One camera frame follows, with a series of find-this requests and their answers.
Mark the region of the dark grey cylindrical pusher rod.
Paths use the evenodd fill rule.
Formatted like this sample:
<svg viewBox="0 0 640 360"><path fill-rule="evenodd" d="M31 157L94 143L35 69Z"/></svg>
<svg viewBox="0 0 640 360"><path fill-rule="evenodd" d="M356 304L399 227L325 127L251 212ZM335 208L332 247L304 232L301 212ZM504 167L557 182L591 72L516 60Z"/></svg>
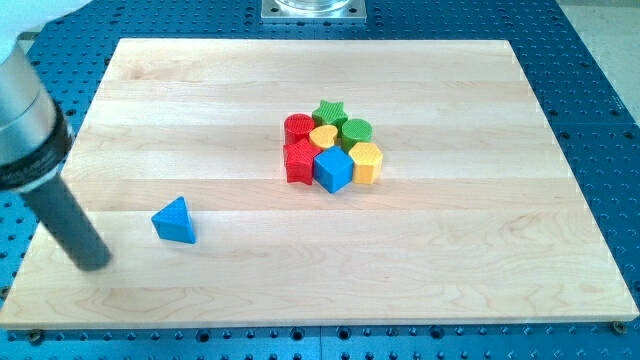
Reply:
<svg viewBox="0 0 640 360"><path fill-rule="evenodd" d="M95 271L109 264L108 246L59 175L21 197L78 269Z"/></svg>

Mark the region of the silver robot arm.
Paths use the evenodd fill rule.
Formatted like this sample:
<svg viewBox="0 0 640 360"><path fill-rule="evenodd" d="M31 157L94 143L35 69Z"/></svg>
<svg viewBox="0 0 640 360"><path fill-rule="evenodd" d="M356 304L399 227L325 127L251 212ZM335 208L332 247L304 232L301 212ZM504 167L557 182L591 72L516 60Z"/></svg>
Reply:
<svg viewBox="0 0 640 360"><path fill-rule="evenodd" d="M89 0L1 0L1 189L20 195L82 271L108 265L111 252L60 176L74 134L18 37Z"/></svg>

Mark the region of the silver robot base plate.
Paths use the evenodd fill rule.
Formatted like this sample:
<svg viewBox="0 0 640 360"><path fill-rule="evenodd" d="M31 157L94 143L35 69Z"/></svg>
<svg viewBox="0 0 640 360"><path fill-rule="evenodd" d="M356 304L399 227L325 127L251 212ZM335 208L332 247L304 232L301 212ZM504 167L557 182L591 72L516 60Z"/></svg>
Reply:
<svg viewBox="0 0 640 360"><path fill-rule="evenodd" d="M367 21L365 0L261 0L264 23L343 23Z"/></svg>

